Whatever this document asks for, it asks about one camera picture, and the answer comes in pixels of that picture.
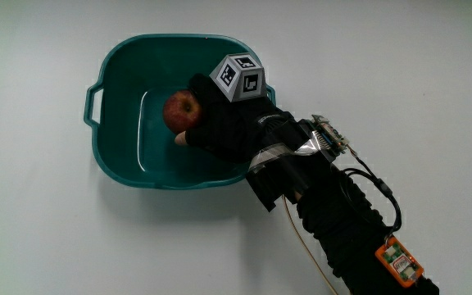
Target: black cable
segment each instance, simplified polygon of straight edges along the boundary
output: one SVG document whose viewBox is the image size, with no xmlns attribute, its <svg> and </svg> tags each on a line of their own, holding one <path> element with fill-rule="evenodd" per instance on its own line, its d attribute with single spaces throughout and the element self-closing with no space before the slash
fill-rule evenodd
<svg viewBox="0 0 472 295">
<path fill-rule="evenodd" d="M 347 168 L 342 170 L 342 172 L 346 173 L 347 177 L 350 177 L 352 175 L 361 175 L 368 180 L 370 180 L 374 186 L 392 203 L 394 210 L 396 212 L 396 219 L 393 223 L 393 226 L 384 226 L 385 228 L 389 229 L 387 238 L 390 238 L 394 232 L 398 231 L 402 227 L 402 212 L 400 210 L 400 206 L 398 206 L 397 200 L 393 196 L 393 191 L 389 188 L 389 186 L 384 183 L 382 179 L 379 179 L 374 175 L 374 173 L 369 169 L 369 167 L 357 156 L 356 152 L 354 152 L 351 147 L 348 147 L 349 150 L 351 151 L 351 154 L 356 158 L 356 160 L 365 167 L 365 169 L 369 172 L 365 172 L 362 170 L 359 170 L 357 168 Z M 352 207 L 352 209 L 359 215 L 361 216 L 367 223 L 372 223 L 370 220 L 368 220 L 365 216 L 363 216 L 357 209 L 356 206 L 354 205 L 354 202 L 351 200 L 351 196 L 349 195 L 348 192 L 348 186 L 343 187 L 342 181 L 338 181 L 340 185 L 340 189 L 342 190 L 342 194 L 345 196 L 347 202 L 349 205 Z"/>
</svg>

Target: wire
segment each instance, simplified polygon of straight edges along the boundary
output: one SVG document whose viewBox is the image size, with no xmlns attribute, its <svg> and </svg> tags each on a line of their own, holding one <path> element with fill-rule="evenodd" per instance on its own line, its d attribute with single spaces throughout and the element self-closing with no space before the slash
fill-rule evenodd
<svg viewBox="0 0 472 295">
<path fill-rule="evenodd" d="M 316 262 L 316 259 L 312 256 L 311 251 L 309 250 L 309 248 L 307 247 L 307 245 L 305 244 L 305 242 L 303 242 L 302 236 L 300 235 L 300 233 L 299 233 L 298 230 L 296 229 L 296 225 L 294 225 L 293 218 L 291 217 L 291 212 L 289 211 L 289 209 L 288 209 L 288 207 L 287 207 L 287 201 L 285 201 L 285 196 L 282 196 L 282 197 L 283 197 L 283 199 L 284 199 L 284 206 L 285 206 L 285 211 L 287 212 L 288 220 L 291 222 L 291 226 L 293 227 L 294 232 L 296 233 L 296 235 L 297 235 L 298 238 L 300 239 L 300 242 L 302 242 L 303 248 L 305 249 L 305 251 L 307 252 L 307 254 L 309 255 L 309 257 L 311 258 L 312 262 L 314 262 L 316 268 L 317 268 L 318 271 L 320 272 L 320 275 L 322 276 L 322 278 L 324 278 L 324 281 L 327 283 L 327 285 L 328 285 L 329 288 L 331 289 L 331 292 L 332 292 L 334 295 L 338 295 L 338 293 L 336 292 L 336 290 L 333 288 L 333 285 L 329 282 L 329 280 L 328 280 L 327 277 L 325 276 L 324 272 L 321 270 L 320 265 L 318 265 L 318 262 Z"/>
<path fill-rule="evenodd" d="M 398 231 L 402 227 L 402 212 L 400 210 L 400 206 L 398 206 L 398 202 L 394 198 L 393 191 L 391 191 L 389 186 L 387 186 L 384 183 L 383 180 L 379 179 L 378 177 L 376 177 L 376 175 L 374 175 L 373 171 L 371 171 L 369 169 L 369 167 L 358 157 L 358 154 L 349 145 L 347 145 L 347 148 L 349 149 L 349 151 L 351 151 L 352 156 L 355 157 L 355 159 L 362 166 L 364 166 L 364 168 L 369 172 L 369 174 L 365 173 L 362 170 L 356 169 L 356 168 L 347 168 L 347 169 L 344 169 L 343 172 L 351 171 L 350 173 L 347 174 L 347 176 L 361 175 L 361 176 L 364 176 L 365 178 L 367 178 L 368 180 L 372 181 L 374 186 L 392 203 L 392 205 L 394 207 L 394 210 L 396 212 L 396 219 L 395 219 L 392 227 L 386 227 L 386 228 L 389 229 L 389 232 L 388 232 L 387 236 L 385 237 L 385 246 L 387 247 L 389 238 L 391 238 L 391 236 L 393 236 L 394 232 Z M 340 185 L 340 188 L 342 189 L 342 193 L 346 197 L 347 202 L 349 203 L 349 205 L 351 205 L 352 209 L 356 213 L 358 213 L 365 221 L 370 223 L 370 221 L 368 221 L 362 214 L 360 214 L 360 212 L 354 206 L 354 204 L 351 200 L 351 196 L 349 196 L 349 193 L 347 191 L 347 187 L 345 189 L 343 189 L 341 181 L 339 181 L 339 185 Z"/>
</svg>

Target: black fabric sleeve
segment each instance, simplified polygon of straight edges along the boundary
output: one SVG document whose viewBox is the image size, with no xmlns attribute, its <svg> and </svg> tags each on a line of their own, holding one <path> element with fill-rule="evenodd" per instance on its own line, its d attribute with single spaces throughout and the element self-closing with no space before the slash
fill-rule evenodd
<svg viewBox="0 0 472 295">
<path fill-rule="evenodd" d="M 351 208 L 339 182 L 356 208 L 371 224 Z M 305 230 L 320 241 L 333 274 L 343 278 L 354 295 L 439 294 L 430 279 L 420 278 L 415 286 L 403 288 L 376 259 L 388 230 L 382 216 L 371 210 L 365 194 L 343 172 L 334 169 L 330 177 L 309 189 L 297 204 Z"/>
</svg>

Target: white cube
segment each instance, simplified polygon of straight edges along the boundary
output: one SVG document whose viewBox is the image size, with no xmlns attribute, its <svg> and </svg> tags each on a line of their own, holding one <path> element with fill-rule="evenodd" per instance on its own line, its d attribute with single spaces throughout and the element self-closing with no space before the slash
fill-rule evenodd
<svg viewBox="0 0 472 295">
<path fill-rule="evenodd" d="M 225 56 L 210 77 L 230 102 L 267 94 L 265 70 L 249 53 Z"/>
</svg>

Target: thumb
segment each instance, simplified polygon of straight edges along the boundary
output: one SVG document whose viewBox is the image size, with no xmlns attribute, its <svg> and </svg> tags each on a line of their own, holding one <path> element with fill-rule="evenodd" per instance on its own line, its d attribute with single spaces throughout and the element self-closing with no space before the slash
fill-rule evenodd
<svg viewBox="0 0 472 295">
<path fill-rule="evenodd" d="M 187 139 L 185 138 L 185 132 L 182 132 L 178 135 L 176 135 L 176 138 L 174 138 L 174 142 L 177 144 L 177 145 L 182 145 L 182 146 L 185 146 L 185 145 L 188 145 L 187 143 Z"/>
</svg>

